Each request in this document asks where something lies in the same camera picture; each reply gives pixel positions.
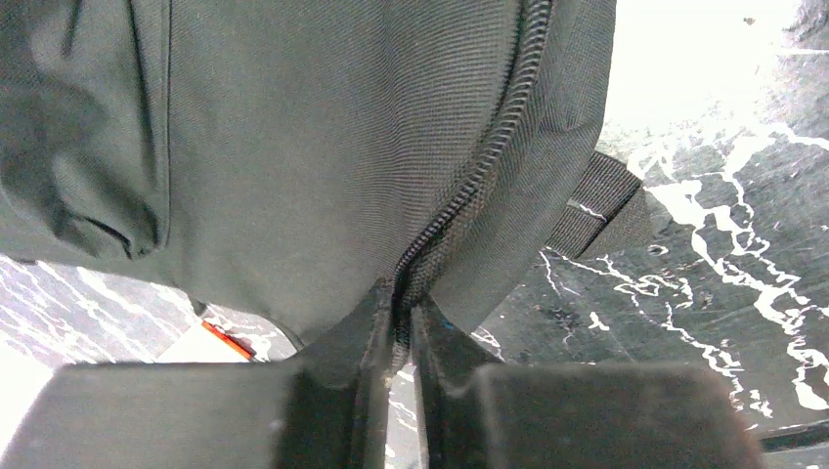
black marble surface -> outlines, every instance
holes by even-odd
[[[709,367],[753,432],[829,418],[828,21],[817,0],[620,0],[599,149],[643,178],[652,244],[542,250],[473,336],[530,365]],[[266,321],[208,317],[260,360],[292,353]],[[151,362],[194,323],[174,289],[0,257],[0,345],[49,368]],[[389,467],[416,467],[412,377],[392,391]],[[814,469],[825,454],[769,464]]]

black strap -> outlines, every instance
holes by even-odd
[[[547,245],[578,258],[648,242],[650,216],[641,187],[621,161],[595,151]]]

zipper teeth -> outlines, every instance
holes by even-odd
[[[538,79],[552,13],[552,2],[549,0],[527,1],[528,4],[523,7],[526,14],[523,15],[519,29],[518,52],[512,68],[513,72],[504,93],[504,102],[495,119],[496,125],[491,128],[485,139],[487,144],[473,156],[474,166],[458,192],[417,235],[395,267],[392,296],[394,331],[392,373],[403,368],[409,359],[412,335],[411,309],[428,293],[445,266],[446,257],[455,247],[447,248],[441,245],[444,235],[452,221],[469,204],[474,204],[471,209],[473,219],[475,211],[483,208],[487,192],[493,189],[492,171],[501,161],[504,150],[515,135]],[[435,252],[438,247],[449,249],[444,253],[447,255],[442,256],[441,252]]]
[[[398,261],[395,268],[395,279],[398,284],[395,285],[395,290],[396,293],[401,294],[401,297],[403,296],[403,292],[399,291],[399,289],[405,288],[406,286],[399,283],[402,283],[410,276],[408,270],[412,266],[415,258],[423,252],[423,249],[430,242],[438,238],[463,208],[481,191],[486,176],[499,162],[503,151],[512,140],[521,116],[526,109],[530,93],[538,78],[542,51],[546,43],[551,5],[551,2],[548,0],[531,1],[527,9],[527,17],[521,27],[522,40],[518,49],[518,61],[513,68],[515,72],[510,78],[506,92],[507,99],[499,112],[497,125],[491,130],[488,136],[488,144],[484,147],[481,154],[476,157],[477,162],[472,173],[467,177],[467,180],[435,218],[432,219],[431,223],[417,235]]]

gray backpack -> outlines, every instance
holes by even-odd
[[[612,0],[0,13],[13,258],[181,288],[299,348],[386,277],[405,346],[426,294],[470,330],[543,246],[578,257],[650,235],[639,181],[593,152]]]

red object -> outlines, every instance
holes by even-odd
[[[240,344],[238,344],[238,343],[237,343],[236,341],[234,341],[232,338],[230,338],[230,337],[228,337],[227,335],[225,335],[225,333],[224,333],[224,332],[222,332],[221,330],[219,330],[218,328],[216,328],[216,326],[215,326],[215,325],[211,324],[210,322],[207,322],[207,321],[204,321],[204,320],[203,320],[203,321],[201,322],[201,326],[202,326],[202,327],[204,327],[205,329],[207,329],[207,330],[208,330],[211,334],[213,334],[213,335],[215,335],[216,337],[218,337],[219,339],[221,339],[221,340],[222,340],[222,342],[224,342],[224,343],[228,344],[228,346],[229,346],[230,348],[232,348],[232,349],[234,349],[235,351],[237,351],[237,352],[239,353],[239,355],[243,356],[246,360],[250,360],[250,359],[252,359],[252,358],[253,358],[253,354],[251,354],[250,352],[248,352],[248,351],[247,351],[247,350],[246,350],[243,346],[241,346]]]

